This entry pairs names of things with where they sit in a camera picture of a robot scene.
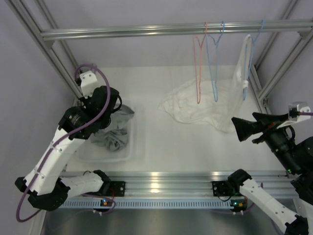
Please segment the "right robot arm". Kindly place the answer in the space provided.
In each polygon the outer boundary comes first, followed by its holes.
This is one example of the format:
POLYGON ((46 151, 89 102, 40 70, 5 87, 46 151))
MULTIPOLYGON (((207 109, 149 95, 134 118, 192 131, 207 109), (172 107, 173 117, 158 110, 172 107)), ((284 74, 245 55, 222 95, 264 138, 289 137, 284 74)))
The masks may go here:
POLYGON ((230 196, 244 196, 267 215, 284 235, 313 233, 313 139, 295 142, 293 125, 308 119, 308 113, 285 115, 253 113, 255 121, 233 117, 239 141, 252 135, 254 144, 265 143, 284 171, 265 176, 266 184, 244 169, 230 174, 224 183, 230 196))

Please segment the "grey clothes pile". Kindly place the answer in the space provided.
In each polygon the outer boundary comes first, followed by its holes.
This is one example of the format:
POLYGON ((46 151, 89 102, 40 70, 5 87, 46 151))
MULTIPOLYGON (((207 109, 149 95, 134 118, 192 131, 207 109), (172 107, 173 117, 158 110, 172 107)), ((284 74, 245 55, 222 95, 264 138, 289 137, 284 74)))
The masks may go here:
POLYGON ((121 105, 118 111, 111 115, 111 123, 107 128, 107 134, 114 138, 127 136, 127 123, 134 117, 134 111, 127 105, 121 105))

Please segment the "aluminium frame left struts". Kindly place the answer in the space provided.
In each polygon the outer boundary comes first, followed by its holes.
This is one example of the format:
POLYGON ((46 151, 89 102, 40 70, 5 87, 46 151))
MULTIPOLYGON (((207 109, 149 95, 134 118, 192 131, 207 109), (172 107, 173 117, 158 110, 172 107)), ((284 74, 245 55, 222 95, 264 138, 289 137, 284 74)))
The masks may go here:
POLYGON ((25 0, 6 0, 10 10, 22 24, 28 35, 66 84, 74 96, 74 104, 83 97, 81 88, 74 81, 74 70, 78 67, 73 52, 65 41, 45 40, 43 33, 47 29, 57 29, 47 4, 43 0, 27 3, 25 0))

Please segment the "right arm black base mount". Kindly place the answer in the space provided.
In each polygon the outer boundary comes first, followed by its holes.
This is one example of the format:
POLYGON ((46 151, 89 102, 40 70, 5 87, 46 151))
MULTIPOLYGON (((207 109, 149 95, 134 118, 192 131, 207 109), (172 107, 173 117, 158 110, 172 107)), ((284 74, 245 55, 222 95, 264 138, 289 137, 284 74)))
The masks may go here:
POLYGON ((217 197, 230 197, 236 194, 234 186, 228 181, 212 181, 213 195, 217 197))

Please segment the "aluminium hanging rail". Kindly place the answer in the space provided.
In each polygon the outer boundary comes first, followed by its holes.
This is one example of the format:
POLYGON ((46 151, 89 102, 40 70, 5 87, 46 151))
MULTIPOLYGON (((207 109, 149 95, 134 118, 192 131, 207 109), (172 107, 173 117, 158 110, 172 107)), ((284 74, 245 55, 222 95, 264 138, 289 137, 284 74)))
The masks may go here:
POLYGON ((274 20, 256 22, 185 23, 141 26, 108 26, 103 28, 47 29, 40 33, 45 41, 124 38, 145 36, 173 36, 228 33, 262 33, 284 31, 310 31, 312 19, 274 20))

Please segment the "aluminium frame struts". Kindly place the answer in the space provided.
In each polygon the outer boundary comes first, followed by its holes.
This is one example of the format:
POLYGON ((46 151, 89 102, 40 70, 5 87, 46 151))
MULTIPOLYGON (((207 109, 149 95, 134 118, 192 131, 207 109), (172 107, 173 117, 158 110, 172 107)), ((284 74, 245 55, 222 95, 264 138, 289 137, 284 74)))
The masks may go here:
POLYGON ((252 71, 259 107, 279 111, 294 101, 313 102, 313 28, 264 33, 252 71))
POLYGON ((43 0, 27 3, 25 0, 6 0, 10 10, 22 24, 28 35, 66 84, 74 96, 74 104, 83 97, 81 88, 74 81, 74 70, 78 67, 73 52, 65 41, 45 40, 43 33, 47 29, 57 29, 47 4, 43 0))

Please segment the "white tank top on hanger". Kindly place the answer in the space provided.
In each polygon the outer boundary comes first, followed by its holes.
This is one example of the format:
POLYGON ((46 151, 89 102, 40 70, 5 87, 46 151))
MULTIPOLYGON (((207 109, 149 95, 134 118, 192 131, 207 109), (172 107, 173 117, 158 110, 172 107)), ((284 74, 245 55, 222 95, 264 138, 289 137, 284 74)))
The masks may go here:
POLYGON ((245 62, 245 47, 250 52, 249 34, 244 38, 237 65, 230 79, 223 79, 218 84, 219 100, 214 108, 215 128, 218 131, 231 133, 235 130, 231 119, 239 113, 243 104, 244 69, 248 66, 248 55, 245 62))

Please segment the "aluminium frame right struts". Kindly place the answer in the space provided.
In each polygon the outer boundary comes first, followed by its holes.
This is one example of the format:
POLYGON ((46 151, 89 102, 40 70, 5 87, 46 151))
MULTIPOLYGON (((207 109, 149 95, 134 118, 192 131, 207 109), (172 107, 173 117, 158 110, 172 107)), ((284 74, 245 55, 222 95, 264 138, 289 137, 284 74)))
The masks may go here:
POLYGON ((264 33, 252 71, 259 107, 279 111, 294 101, 313 102, 313 28, 264 33))

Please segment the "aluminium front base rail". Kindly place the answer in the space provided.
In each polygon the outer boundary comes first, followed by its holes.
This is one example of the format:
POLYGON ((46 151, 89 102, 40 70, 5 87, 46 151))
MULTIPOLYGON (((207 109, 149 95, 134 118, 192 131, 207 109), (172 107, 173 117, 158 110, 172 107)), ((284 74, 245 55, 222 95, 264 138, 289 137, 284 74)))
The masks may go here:
MULTIPOLYGON (((212 172, 109 172, 113 181, 125 181, 126 198, 212 198, 212 181, 226 180, 231 171, 212 172)), ((296 198, 291 176, 284 171, 250 171, 264 190, 277 199, 296 198)))

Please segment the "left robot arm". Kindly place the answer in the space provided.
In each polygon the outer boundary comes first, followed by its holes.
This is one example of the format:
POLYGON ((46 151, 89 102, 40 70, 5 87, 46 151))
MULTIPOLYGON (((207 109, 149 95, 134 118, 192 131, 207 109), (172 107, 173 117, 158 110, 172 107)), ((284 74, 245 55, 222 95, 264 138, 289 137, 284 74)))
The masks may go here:
POLYGON ((111 114, 118 110, 119 91, 96 88, 90 98, 81 98, 82 105, 70 107, 58 123, 54 138, 34 169, 15 181, 16 187, 28 194, 29 203, 37 209, 53 211, 67 199, 82 194, 108 196, 110 178, 101 170, 83 176, 63 178, 62 170, 92 134, 108 127, 111 114))

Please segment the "grey tank top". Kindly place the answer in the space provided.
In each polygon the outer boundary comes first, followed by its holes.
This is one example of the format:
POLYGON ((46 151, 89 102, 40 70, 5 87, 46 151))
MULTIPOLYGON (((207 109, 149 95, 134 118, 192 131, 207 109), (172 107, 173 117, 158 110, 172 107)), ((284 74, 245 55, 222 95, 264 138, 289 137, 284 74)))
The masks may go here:
POLYGON ((128 131, 123 129, 100 130, 90 138, 91 143, 104 147, 110 152, 122 150, 128 144, 128 131))

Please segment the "white plastic basket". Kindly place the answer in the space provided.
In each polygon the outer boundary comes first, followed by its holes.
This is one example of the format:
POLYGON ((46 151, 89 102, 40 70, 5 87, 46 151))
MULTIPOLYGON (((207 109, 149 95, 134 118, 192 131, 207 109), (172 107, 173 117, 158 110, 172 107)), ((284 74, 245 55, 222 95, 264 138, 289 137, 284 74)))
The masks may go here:
MULTIPOLYGON (((135 106, 132 101, 127 99, 123 101, 122 105, 129 106, 135 112, 135 106)), ((110 152, 104 147, 100 147, 91 143, 90 138, 76 151, 76 158, 83 163, 90 164, 107 164, 107 163, 117 163, 128 160, 133 154, 134 148, 134 136, 135 136, 135 116, 128 121, 127 131, 128 131, 128 144, 122 150, 110 152)))

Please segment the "white garment under pile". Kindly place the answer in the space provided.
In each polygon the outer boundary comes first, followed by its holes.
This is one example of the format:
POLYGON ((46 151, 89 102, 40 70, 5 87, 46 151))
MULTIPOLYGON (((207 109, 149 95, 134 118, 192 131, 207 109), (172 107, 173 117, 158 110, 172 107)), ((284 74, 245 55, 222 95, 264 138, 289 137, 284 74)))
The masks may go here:
POLYGON ((184 124, 210 124, 222 132, 232 132, 231 118, 236 108, 230 105, 234 95, 232 80, 218 81, 218 100, 215 101, 211 81, 201 82, 201 94, 197 97, 196 82, 190 80, 167 94, 158 109, 173 120, 184 124))

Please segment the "pink wire hanger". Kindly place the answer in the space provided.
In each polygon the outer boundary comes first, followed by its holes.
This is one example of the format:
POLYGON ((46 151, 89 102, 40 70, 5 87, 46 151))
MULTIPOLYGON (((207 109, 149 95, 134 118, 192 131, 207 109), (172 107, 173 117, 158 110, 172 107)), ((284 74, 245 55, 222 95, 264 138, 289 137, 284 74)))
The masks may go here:
POLYGON ((199 36, 193 37, 193 55, 195 66, 195 82, 196 82, 196 101, 197 104, 201 102, 201 77, 202 77, 202 63, 203 63, 203 45, 207 35, 207 22, 204 23, 205 29, 203 31, 203 38, 199 36))

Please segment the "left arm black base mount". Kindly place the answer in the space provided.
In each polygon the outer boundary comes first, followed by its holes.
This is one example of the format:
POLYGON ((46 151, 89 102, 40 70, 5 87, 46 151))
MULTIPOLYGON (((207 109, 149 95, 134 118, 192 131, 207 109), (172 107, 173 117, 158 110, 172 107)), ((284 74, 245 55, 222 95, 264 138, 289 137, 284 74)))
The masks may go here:
POLYGON ((105 197, 124 197, 126 190, 125 181, 110 181, 105 183, 103 196, 105 197))

